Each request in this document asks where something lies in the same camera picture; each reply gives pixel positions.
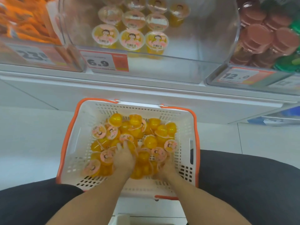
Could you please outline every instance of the floor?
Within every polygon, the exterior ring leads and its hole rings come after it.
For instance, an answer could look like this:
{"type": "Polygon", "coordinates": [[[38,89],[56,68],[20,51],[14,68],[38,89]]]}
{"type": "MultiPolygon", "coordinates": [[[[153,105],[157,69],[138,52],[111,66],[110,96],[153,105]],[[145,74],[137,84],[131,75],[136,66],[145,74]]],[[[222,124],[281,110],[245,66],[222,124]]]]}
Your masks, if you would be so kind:
{"type": "MultiPolygon", "coordinates": [[[[0,107],[0,190],[56,176],[72,112],[0,107]]],[[[201,149],[257,155],[300,168],[300,127],[198,123],[201,149]]],[[[120,198],[114,215],[139,223],[184,224],[177,201],[120,198]]]]}

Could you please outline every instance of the plastic cup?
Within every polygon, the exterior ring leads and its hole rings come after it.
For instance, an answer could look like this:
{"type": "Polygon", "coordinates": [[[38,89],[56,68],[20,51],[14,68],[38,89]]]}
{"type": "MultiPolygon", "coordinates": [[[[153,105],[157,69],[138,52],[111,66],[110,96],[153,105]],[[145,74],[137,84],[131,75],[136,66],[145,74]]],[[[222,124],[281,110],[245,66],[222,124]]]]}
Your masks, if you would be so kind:
{"type": "Polygon", "coordinates": [[[125,6],[129,10],[142,11],[146,7],[146,0],[125,0],[125,6]]]}
{"type": "Polygon", "coordinates": [[[178,27],[184,22],[184,19],[190,15],[190,7],[185,3],[175,3],[171,5],[170,12],[170,26],[178,27]]]}
{"type": "Polygon", "coordinates": [[[116,48],[119,32],[113,25],[101,24],[92,31],[93,39],[103,48],[116,48]]]}
{"type": "Polygon", "coordinates": [[[152,13],[146,17],[146,24],[151,31],[163,32],[168,28],[169,21],[162,14],[152,13]]]}
{"type": "Polygon", "coordinates": [[[168,10],[166,0],[148,0],[147,8],[152,13],[159,13],[159,14],[164,14],[168,10]]]}
{"type": "Polygon", "coordinates": [[[104,6],[98,11],[100,20],[106,24],[115,26],[120,30],[122,26],[123,11],[116,6],[104,6]]]}
{"type": "Polygon", "coordinates": [[[132,10],[123,14],[122,21],[127,29],[142,30],[146,25],[146,17],[143,13],[132,10]]]}
{"type": "Polygon", "coordinates": [[[122,11],[125,11],[124,9],[124,0],[102,0],[103,3],[107,6],[117,6],[119,7],[122,11]]]}
{"type": "Polygon", "coordinates": [[[169,38],[163,32],[151,31],[145,37],[147,51],[150,54],[162,55],[169,44],[169,38]]]}
{"type": "Polygon", "coordinates": [[[126,29],[120,34],[120,43],[126,50],[140,52],[145,36],[139,30],[126,29]]]}

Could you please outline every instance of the price label holder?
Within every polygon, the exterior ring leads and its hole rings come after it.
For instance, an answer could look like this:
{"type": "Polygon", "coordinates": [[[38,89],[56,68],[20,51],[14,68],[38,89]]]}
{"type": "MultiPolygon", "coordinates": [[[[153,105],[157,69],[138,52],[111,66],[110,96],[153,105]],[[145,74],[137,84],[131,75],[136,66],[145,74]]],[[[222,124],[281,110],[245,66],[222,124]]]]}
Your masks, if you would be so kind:
{"type": "Polygon", "coordinates": [[[216,79],[217,82],[235,83],[235,84],[254,84],[275,71],[264,71],[251,68],[231,67],[216,79]]]}
{"type": "Polygon", "coordinates": [[[55,50],[53,45],[23,45],[9,42],[6,42],[5,45],[29,63],[39,64],[38,66],[40,67],[44,65],[55,65],[68,68],[67,63],[55,50]]]}
{"type": "Polygon", "coordinates": [[[269,88],[282,88],[300,90],[300,75],[293,75],[268,86],[269,88]]]}
{"type": "Polygon", "coordinates": [[[99,70],[114,70],[129,72],[126,54],[79,50],[88,67],[94,72],[99,70]]]}

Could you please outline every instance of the barcode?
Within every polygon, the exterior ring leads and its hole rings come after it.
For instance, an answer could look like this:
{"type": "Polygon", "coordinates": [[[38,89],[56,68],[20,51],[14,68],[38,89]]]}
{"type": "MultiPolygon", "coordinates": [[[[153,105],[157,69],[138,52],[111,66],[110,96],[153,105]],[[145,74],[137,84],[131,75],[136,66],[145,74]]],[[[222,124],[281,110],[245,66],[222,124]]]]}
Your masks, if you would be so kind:
{"type": "Polygon", "coordinates": [[[109,43],[108,40],[100,40],[100,42],[105,43],[105,44],[108,44],[108,43],[109,43]]]}
{"type": "Polygon", "coordinates": [[[127,47],[129,47],[129,48],[137,48],[137,45],[135,45],[135,44],[127,44],[127,47]]]}
{"type": "Polygon", "coordinates": [[[152,47],[155,47],[155,48],[163,48],[163,46],[162,45],[152,45],[152,47]]]}

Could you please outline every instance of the hand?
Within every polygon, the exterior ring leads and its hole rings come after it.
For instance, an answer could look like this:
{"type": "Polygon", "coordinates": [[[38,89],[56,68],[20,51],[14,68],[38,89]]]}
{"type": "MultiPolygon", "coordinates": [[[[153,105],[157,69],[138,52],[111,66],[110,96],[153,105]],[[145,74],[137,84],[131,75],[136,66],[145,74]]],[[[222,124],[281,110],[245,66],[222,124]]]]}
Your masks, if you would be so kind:
{"type": "Polygon", "coordinates": [[[154,178],[169,182],[170,178],[178,176],[177,171],[175,170],[174,162],[170,157],[168,157],[158,174],[154,178]]]}
{"type": "Polygon", "coordinates": [[[113,162],[115,169],[125,171],[130,176],[134,169],[135,158],[128,149],[127,140],[124,141],[123,147],[118,143],[117,148],[113,162]]]}

